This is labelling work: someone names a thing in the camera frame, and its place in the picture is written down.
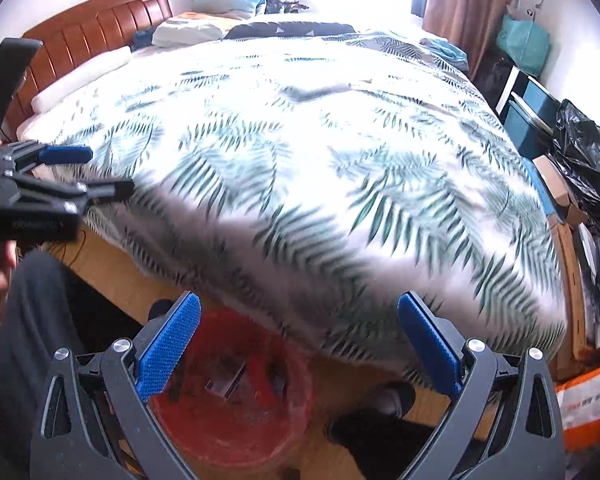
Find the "black garbage bag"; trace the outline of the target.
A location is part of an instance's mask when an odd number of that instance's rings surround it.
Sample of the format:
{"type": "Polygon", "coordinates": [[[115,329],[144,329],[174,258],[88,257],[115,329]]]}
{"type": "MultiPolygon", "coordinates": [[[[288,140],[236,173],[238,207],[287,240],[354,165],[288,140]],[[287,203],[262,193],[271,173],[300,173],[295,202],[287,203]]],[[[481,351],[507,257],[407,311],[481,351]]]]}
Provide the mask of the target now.
{"type": "Polygon", "coordinates": [[[600,126],[569,100],[558,106],[548,157],[600,233],[600,126]]]}

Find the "brown cardboard boxes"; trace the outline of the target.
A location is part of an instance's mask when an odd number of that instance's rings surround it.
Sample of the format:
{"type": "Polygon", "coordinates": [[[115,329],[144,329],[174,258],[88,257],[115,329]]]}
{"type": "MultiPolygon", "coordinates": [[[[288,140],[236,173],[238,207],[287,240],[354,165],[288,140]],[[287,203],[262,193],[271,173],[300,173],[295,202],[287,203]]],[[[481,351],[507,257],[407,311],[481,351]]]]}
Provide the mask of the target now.
{"type": "Polygon", "coordinates": [[[585,222],[586,214],[576,205],[566,180],[547,156],[532,162],[556,210],[548,221],[562,271],[568,327],[553,366],[558,382],[563,382],[583,373],[595,354],[595,347],[586,338],[582,273],[574,241],[574,233],[585,222]]]}

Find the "orange white carton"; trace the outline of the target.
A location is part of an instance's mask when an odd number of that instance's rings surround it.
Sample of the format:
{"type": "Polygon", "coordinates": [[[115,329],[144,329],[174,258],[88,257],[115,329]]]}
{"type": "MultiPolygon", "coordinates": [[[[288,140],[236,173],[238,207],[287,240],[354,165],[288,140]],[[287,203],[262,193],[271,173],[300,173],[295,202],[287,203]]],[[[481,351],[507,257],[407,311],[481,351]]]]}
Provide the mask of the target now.
{"type": "Polygon", "coordinates": [[[600,444],[600,367],[556,388],[565,447],[579,452],[600,444]]]}

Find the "dark triangle pattern pillow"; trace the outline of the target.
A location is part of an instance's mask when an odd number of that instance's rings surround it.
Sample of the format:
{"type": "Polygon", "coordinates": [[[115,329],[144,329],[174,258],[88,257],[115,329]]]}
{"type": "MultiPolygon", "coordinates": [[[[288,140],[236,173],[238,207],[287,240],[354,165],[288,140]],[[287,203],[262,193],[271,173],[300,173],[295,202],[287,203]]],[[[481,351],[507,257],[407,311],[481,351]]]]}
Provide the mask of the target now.
{"type": "Polygon", "coordinates": [[[224,38],[227,40],[254,38],[303,38],[326,37],[353,34],[355,29],[349,24],[274,21],[249,22],[234,26],[224,38]]]}

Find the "green leaf print bedspread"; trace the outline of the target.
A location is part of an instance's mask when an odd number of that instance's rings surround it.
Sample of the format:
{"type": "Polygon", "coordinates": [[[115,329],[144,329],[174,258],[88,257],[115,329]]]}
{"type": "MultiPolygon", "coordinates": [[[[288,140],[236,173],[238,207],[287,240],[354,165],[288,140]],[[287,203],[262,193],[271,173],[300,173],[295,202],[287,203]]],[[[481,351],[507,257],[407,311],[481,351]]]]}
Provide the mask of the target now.
{"type": "Polygon", "coordinates": [[[130,178],[87,224],[145,272],[310,351],[415,376],[412,290],[492,350],[554,356],[562,276],[524,160],[467,77],[382,32],[148,48],[17,131],[130,178]]]}

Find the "teal shopping bag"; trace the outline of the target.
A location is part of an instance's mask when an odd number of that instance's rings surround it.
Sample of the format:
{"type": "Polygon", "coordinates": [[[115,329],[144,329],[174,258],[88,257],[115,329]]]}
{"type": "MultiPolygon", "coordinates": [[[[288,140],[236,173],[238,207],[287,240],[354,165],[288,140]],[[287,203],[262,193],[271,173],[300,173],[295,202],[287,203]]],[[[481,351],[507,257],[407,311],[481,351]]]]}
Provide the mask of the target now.
{"type": "Polygon", "coordinates": [[[550,34],[534,21],[519,21],[505,14],[496,36],[496,46],[520,70],[539,76],[550,52],[550,34]]]}

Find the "orange white pillow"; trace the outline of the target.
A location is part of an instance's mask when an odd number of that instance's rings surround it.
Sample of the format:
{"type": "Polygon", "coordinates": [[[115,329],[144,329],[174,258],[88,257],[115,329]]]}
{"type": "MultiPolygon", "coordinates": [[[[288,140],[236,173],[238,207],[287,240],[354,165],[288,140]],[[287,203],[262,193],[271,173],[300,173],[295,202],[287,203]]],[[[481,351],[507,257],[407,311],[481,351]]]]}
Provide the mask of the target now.
{"type": "Polygon", "coordinates": [[[220,40],[239,23],[234,18],[185,12],[158,25],[152,34],[151,44],[159,48],[175,48],[220,40]]]}

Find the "wooden headboard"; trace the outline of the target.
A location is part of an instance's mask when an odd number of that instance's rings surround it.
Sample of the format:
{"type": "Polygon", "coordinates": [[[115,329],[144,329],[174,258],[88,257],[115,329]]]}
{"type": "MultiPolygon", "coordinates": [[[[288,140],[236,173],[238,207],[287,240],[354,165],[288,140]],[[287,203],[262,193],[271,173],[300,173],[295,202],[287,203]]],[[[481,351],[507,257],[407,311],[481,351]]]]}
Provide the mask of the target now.
{"type": "Polygon", "coordinates": [[[43,45],[27,68],[7,110],[1,135],[7,142],[33,115],[32,100],[59,78],[104,52],[128,46],[139,30],[172,16],[169,0],[87,0],[29,29],[43,45]]]}

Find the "red plastic bucket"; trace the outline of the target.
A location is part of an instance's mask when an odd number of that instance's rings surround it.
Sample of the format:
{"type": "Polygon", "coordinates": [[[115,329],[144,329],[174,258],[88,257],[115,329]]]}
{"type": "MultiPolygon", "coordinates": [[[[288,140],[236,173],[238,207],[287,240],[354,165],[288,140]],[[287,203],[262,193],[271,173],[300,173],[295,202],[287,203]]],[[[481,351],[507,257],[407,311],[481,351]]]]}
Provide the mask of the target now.
{"type": "Polygon", "coordinates": [[[221,469],[273,466],[308,428],[309,358],[250,318],[228,309],[207,312],[149,406],[192,460],[221,469]]]}

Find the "brown curtain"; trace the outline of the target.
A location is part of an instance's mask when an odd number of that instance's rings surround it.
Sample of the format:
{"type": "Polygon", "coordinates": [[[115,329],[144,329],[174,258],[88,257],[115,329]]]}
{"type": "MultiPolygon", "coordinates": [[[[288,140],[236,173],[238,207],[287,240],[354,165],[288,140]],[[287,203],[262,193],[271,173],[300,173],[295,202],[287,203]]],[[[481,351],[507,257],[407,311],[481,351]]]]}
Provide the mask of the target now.
{"type": "Polygon", "coordinates": [[[427,0],[422,28],[462,49],[468,57],[469,77],[475,78],[509,3],[510,0],[427,0]]]}

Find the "teal storage bins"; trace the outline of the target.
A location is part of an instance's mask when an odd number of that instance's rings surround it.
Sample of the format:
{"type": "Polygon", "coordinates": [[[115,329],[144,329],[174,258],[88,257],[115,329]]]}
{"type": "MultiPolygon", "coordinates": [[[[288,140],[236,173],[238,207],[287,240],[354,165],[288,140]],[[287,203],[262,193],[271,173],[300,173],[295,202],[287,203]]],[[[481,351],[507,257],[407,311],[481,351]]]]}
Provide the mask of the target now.
{"type": "Polygon", "coordinates": [[[522,157],[547,153],[560,102],[538,80],[517,66],[510,71],[495,111],[522,157]]]}

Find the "person left leg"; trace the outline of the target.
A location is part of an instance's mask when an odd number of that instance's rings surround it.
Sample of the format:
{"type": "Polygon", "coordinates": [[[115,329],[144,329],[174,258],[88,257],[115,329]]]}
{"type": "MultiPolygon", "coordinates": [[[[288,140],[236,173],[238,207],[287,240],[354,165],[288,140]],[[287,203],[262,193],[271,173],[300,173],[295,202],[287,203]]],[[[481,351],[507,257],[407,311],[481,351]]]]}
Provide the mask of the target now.
{"type": "Polygon", "coordinates": [[[12,278],[0,326],[0,451],[27,472],[38,401],[54,353],[106,350],[142,328],[47,252],[23,257],[12,278]]]}

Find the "person leg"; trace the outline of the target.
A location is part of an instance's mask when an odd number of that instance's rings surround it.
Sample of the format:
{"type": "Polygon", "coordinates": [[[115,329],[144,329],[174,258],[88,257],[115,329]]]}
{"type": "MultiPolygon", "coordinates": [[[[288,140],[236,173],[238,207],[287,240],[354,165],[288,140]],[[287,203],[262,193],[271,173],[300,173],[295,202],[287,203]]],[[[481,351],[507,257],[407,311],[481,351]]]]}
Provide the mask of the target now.
{"type": "Polygon", "coordinates": [[[404,419],[415,400],[409,382],[386,382],[357,408],[333,418],[326,437],[349,452],[365,479],[399,479],[434,432],[404,419]]]}
{"type": "Polygon", "coordinates": [[[106,350],[142,328],[47,252],[23,257],[12,278],[0,326],[0,451],[27,472],[38,401],[54,353],[106,350]]]}

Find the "light blue blanket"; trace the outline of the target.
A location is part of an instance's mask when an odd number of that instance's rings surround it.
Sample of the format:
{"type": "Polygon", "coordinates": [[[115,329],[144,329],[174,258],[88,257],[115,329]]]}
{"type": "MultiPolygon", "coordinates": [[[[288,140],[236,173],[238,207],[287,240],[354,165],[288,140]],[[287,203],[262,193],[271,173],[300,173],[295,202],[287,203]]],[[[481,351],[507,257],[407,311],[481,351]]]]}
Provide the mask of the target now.
{"type": "Polygon", "coordinates": [[[468,72],[469,63],[467,54],[445,38],[425,37],[420,40],[420,44],[458,70],[468,72]]]}

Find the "long white bolster pillow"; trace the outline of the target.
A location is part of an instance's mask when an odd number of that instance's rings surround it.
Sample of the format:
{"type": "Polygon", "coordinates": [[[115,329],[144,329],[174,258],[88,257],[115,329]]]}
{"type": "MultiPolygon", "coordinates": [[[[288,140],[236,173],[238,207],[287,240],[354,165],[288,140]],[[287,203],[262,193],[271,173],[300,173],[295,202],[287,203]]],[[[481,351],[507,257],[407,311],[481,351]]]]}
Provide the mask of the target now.
{"type": "Polygon", "coordinates": [[[125,46],[90,58],[70,73],[60,77],[32,99],[34,114],[43,114],[69,94],[125,65],[131,58],[131,48],[125,46]]]}

